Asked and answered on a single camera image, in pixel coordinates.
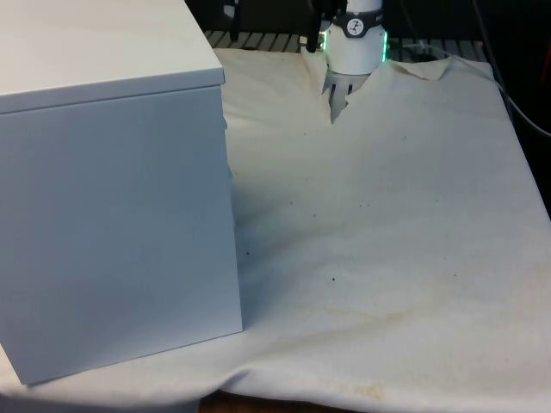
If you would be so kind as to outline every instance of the wrinkled fabric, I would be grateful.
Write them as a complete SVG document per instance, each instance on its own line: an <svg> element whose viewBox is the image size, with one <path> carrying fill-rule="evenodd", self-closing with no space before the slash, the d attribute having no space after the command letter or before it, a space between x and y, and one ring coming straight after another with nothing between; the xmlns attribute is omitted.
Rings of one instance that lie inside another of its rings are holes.
<svg viewBox="0 0 551 413"><path fill-rule="evenodd" d="M547 412L551 228L496 86L383 65L331 125L294 58L219 56L245 331L2 392Z"/></svg>

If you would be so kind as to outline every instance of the green light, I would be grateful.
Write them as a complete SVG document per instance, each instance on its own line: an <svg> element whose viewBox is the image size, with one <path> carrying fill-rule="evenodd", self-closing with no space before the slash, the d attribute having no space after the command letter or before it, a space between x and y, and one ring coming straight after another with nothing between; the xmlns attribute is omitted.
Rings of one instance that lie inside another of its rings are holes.
<svg viewBox="0 0 551 413"><path fill-rule="evenodd" d="M382 63L385 63L387 61L388 48L388 32L385 32L385 37L382 40Z"/></svg>
<svg viewBox="0 0 551 413"><path fill-rule="evenodd" d="M325 50L327 48L327 30L323 32L324 35L324 42L321 44L321 50Z"/></svg>

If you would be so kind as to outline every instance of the white cabinet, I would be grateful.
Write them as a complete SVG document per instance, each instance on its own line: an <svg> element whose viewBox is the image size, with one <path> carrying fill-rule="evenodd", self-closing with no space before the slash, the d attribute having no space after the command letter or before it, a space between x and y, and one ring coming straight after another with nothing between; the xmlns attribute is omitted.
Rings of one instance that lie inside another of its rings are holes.
<svg viewBox="0 0 551 413"><path fill-rule="evenodd" d="M0 0L0 343L34 383L241 330L220 62L181 0Z"/></svg>

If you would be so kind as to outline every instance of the stain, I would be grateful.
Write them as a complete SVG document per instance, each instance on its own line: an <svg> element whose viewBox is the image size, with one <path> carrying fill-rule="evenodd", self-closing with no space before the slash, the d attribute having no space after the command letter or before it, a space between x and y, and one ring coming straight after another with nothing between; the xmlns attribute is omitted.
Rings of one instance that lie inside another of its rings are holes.
<svg viewBox="0 0 551 413"><path fill-rule="evenodd" d="M377 401L385 398L385 388L382 385L359 385L354 393Z"/></svg>

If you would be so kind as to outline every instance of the black cable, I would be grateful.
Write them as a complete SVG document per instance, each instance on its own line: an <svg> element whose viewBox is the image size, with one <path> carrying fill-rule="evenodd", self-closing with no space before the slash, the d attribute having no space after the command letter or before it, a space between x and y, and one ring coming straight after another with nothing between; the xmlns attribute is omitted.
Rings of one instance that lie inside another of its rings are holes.
<svg viewBox="0 0 551 413"><path fill-rule="evenodd" d="M488 37L488 32L486 31L486 24L484 23L484 19L482 18L482 13L480 12L479 2L478 0L472 0L472 2L473 2L474 13L476 15L476 20L479 23L480 34L482 34L482 41L484 42L484 46L488 51L488 58L490 59L490 64L492 65L495 71L495 75L496 75L496 78L498 79L498 83L502 87L501 92L505 101L505 107L507 108L507 114L509 114L509 117L511 118L511 122L514 125L515 118L513 117L513 111L511 107L511 101L509 99L509 93L505 88L505 82L503 80L503 76L501 76L501 70L498 67L498 61L496 60L495 54L493 54L490 38Z"/></svg>

